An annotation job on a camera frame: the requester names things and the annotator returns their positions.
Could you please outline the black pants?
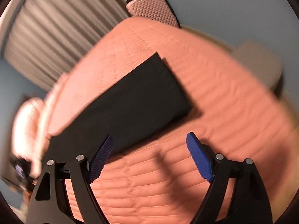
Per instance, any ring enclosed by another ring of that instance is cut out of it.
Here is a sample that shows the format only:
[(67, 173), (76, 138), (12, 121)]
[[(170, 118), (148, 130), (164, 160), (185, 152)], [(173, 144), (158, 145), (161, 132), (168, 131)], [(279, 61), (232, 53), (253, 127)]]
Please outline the black pants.
[(155, 53), (96, 98), (62, 133), (52, 137), (42, 165), (84, 155), (94, 168), (109, 155), (144, 140), (191, 110), (180, 83)]

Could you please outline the pink dotted pillow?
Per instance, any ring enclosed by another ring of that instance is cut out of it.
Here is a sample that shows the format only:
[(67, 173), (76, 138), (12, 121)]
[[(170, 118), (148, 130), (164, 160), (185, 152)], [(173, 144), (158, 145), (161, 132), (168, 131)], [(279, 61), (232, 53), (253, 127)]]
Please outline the pink dotted pillow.
[(33, 97), (18, 109), (12, 127), (12, 153), (16, 157), (31, 161), (38, 121), (44, 105), (41, 98)]

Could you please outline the light pink blanket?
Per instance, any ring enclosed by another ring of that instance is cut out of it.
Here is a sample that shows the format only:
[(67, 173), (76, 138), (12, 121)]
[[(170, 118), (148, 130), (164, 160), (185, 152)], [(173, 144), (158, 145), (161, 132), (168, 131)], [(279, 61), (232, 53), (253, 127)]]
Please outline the light pink blanket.
[(36, 140), (33, 145), (31, 156), (32, 163), (30, 176), (33, 178), (37, 178), (41, 174), (41, 160), (49, 145), (49, 140), (47, 139), (46, 135), (48, 132), (49, 123), (51, 121), (52, 111), (54, 110), (61, 90), (63, 89), (64, 84), (67, 80), (68, 74), (61, 74), (59, 79), (54, 83), (52, 89), (47, 93), (45, 97), (45, 104), (40, 112), (38, 131), (36, 134)]

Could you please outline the orange quilted bedspread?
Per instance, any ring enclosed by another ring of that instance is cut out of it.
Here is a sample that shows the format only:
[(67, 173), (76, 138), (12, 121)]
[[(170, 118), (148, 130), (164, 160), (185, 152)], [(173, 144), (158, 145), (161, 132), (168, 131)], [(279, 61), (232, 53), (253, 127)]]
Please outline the orange quilted bedspread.
[(113, 157), (92, 183), (110, 223), (189, 223), (209, 183), (186, 147), (189, 132), (228, 159), (251, 158), (273, 218), (298, 191), (298, 135), (275, 96), (221, 47), (164, 23), (131, 17), (111, 30), (69, 73), (48, 135), (61, 133), (96, 97), (154, 53), (195, 109), (179, 124)]

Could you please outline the beige stool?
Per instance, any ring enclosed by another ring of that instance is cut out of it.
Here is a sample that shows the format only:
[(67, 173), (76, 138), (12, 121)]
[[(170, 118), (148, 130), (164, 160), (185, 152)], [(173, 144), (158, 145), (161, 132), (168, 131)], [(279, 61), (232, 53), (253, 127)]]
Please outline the beige stool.
[(274, 52), (254, 41), (245, 41), (232, 50), (231, 56), (275, 94), (280, 93), (283, 86), (283, 61)]

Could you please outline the grey pleated curtain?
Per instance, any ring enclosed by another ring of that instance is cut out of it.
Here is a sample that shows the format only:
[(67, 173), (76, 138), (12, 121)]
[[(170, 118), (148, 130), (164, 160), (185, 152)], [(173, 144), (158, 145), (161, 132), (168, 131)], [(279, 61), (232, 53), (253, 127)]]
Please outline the grey pleated curtain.
[(126, 0), (11, 0), (1, 17), (1, 57), (48, 91), (128, 17)]

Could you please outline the pink textured suitcase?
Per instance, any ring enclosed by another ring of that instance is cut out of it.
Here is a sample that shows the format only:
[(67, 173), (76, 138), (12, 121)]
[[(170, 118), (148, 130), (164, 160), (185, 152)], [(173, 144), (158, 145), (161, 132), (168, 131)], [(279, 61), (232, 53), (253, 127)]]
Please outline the pink textured suitcase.
[(166, 0), (132, 0), (127, 3), (126, 8), (132, 16), (180, 28), (179, 22)]

